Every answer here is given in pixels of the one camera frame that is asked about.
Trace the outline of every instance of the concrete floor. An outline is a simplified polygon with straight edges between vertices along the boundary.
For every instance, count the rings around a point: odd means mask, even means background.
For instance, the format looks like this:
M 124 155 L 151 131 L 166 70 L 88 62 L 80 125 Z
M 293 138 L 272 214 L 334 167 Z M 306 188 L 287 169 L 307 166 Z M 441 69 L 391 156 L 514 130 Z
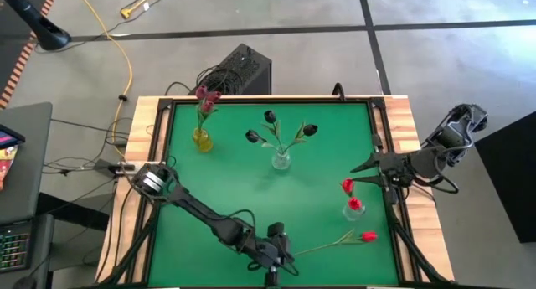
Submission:
M 131 0 L 89 1 L 111 27 L 122 21 L 119 5 Z M 368 3 L 375 24 L 536 19 L 536 0 Z M 73 36 L 101 33 L 81 0 L 55 0 L 49 17 Z M 162 0 L 115 33 L 319 25 L 364 25 L 359 0 Z M 536 27 L 397 30 L 377 36 L 392 93 L 410 96 L 421 138 L 461 102 L 477 103 L 489 112 L 488 128 L 477 138 L 536 110 Z M 192 85 L 200 70 L 220 62 L 240 43 L 273 60 L 274 94 L 328 94 L 337 81 L 347 94 L 382 93 L 366 32 L 140 39 L 121 42 L 134 69 L 131 103 L 122 115 L 132 116 L 138 96 L 161 95 L 172 81 Z M 126 77 L 124 59 L 109 42 L 33 54 L 10 106 L 50 101 L 55 118 L 106 127 Z M 173 92 L 186 94 L 180 89 Z M 128 131 L 128 122 L 120 129 Z M 47 159 L 95 156 L 102 139 L 101 132 L 53 123 Z M 103 158 L 116 155 L 107 148 Z M 435 193 L 435 197 L 456 279 L 470 285 L 533 287 L 536 245 L 518 243 L 476 150 L 447 174 L 459 183 L 461 192 Z M 105 180 L 94 172 L 67 178 L 44 175 L 42 190 L 75 199 Z M 98 208 L 110 191 L 103 188 L 85 202 Z M 78 231 L 68 225 L 65 229 Z M 95 232 L 82 238 L 78 247 L 59 246 L 57 267 L 81 263 L 81 255 L 101 239 L 102 234 Z M 58 271 L 53 288 L 86 285 L 94 273 L 90 267 Z

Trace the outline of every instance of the red rose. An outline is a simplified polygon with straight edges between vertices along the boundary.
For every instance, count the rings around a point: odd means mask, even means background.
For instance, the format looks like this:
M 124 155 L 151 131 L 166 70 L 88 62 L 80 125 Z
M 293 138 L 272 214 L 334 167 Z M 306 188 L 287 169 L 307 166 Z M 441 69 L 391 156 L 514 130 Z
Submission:
M 201 106 L 201 111 L 203 113 L 210 113 L 214 109 L 214 103 L 212 101 L 205 101 Z
M 216 101 L 219 100 L 220 97 L 221 97 L 221 92 L 219 92 L 219 91 L 213 91 L 213 92 L 210 92 L 210 93 L 207 95 L 207 101 L 216 102 Z
M 361 235 L 361 240 L 363 240 L 363 242 L 374 242 L 376 239 L 378 239 L 378 235 L 373 231 L 365 231 Z
M 196 91 L 195 91 L 195 97 L 198 98 L 198 100 L 202 100 L 205 97 L 207 97 L 207 86 L 201 85 Z
M 344 179 L 343 184 L 343 191 L 348 196 L 352 197 L 352 191 L 353 191 L 353 180 L 350 178 Z
M 348 206 L 350 207 L 350 209 L 358 210 L 358 209 L 361 209 L 363 207 L 363 204 L 361 203 L 361 200 L 359 200 L 359 199 L 357 199 L 355 197 L 352 197 L 348 201 Z

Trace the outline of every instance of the small glass vase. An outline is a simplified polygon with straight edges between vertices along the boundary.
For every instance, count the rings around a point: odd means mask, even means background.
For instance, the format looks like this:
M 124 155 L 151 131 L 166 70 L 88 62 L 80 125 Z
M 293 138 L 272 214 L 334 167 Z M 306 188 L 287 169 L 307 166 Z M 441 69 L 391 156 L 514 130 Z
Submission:
M 352 209 L 348 204 L 343 207 L 343 215 L 348 221 L 357 221 L 365 213 L 365 206 L 360 209 Z
M 286 146 L 280 146 L 276 149 L 276 153 L 271 158 L 271 165 L 278 170 L 286 170 L 291 166 L 291 154 Z
M 208 152 L 212 150 L 212 147 L 214 144 L 212 143 L 212 140 L 210 139 L 210 135 L 205 129 L 199 130 L 199 128 L 193 129 L 193 135 L 192 135 L 193 142 L 195 143 L 195 147 L 200 152 Z

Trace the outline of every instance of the yellow cable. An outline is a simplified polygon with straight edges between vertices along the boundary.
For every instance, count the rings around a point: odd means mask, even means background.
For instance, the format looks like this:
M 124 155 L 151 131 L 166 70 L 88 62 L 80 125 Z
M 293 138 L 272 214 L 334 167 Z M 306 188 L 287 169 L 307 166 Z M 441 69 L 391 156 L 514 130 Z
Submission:
M 119 45 L 119 43 L 117 43 L 117 41 L 115 41 L 110 36 L 108 31 L 106 30 L 106 26 L 104 25 L 104 23 L 102 23 L 102 20 L 99 17 L 99 14 L 95 11 L 95 9 L 91 6 L 91 4 L 87 0 L 83 0 L 83 1 L 85 2 L 85 5 L 87 5 L 87 7 L 90 8 L 91 12 L 93 13 L 93 15 L 95 16 L 97 21 L 99 21 L 99 24 L 102 27 L 102 31 L 105 33 L 106 37 L 117 46 L 117 48 L 123 54 L 123 57 L 125 57 L 126 64 L 128 65 L 128 82 L 126 83 L 126 87 L 125 87 L 125 89 L 124 89 L 122 94 L 126 95 L 126 93 L 128 93 L 128 91 L 131 89 L 131 86 L 132 86 L 132 65 L 131 65 L 131 61 L 128 59 L 128 55 L 126 55 L 125 50 Z M 117 119 L 119 118 L 119 113 L 121 112 L 121 107 L 122 106 L 123 106 L 123 100 L 119 100 L 119 105 L 117 106 L 117 110 L 116 110 L 116 116 L 114 117 L 114 126 L 112 128 L 113 132 L 111 133 L 111 140 L 113 142 L 116 141 Z M 123 157 L 123 153 L 121 153 L 121 151 L 119 151 L 119 149 L 116 146 L 114 146 L 114 148 L 119 153 L 119 155 L 121 157 Z
M 134 4 L 133 7 L 130 7 L 130 8 L 122 8 L 121 11 L 120 11 L 121 16 L 122 16 L 123 18 L 129 18 L 129 17 L 131 16 L 131 12 L 132 12 L 134 9 L 138 8 L 140 5 L 142 5 L 142 3 L 144 3 L 145 1 L 147 1 L 147 0 L 140 0 L 140 1 L 138 1 L 136 4 Z

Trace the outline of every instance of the green mat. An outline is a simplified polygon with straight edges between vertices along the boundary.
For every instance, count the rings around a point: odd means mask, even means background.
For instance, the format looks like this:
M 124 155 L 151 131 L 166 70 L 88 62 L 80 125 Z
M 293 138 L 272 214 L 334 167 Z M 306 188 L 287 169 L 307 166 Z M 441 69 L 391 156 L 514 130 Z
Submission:
M 281 272 L 283 286 L 396 285 L 393 248 L 381 189 L 356 183 L 366 213 L 357 222 L 343 217 L 348 197 L 340 183 L 373 151 L 365 104 L 220 104 L 206 122 L 214 149 L 196 151 L 192 134 L 195 106 L 175 111 L 169 154 L 181 183 L 220 214 L 238 209 L 255 213 L 257 235 L 283 222 L 292 253 L 338 240 L 351 229 L 375 231 L 379 238 L 364 245 L 341 245 L 296 257 L 299 276 Z M 248 129 L 270 138 L 260 124 L 273 110 L 281 120 L 282 140 L 290 142 L 302 121 L 318 125 L 308 142 L 291 149 L 285 172 L 271 166 L 274 150 L 245 139 Z M 359 175 L 371 175 L 374 170 Z M 247 214 L 240 218 L 251 223 Z M 262 286 L 265 270 L 247 271 L 247 255 L 221 245 L 209 228 L 173 206 L 160 212 L 152 254 L 150 286 Z

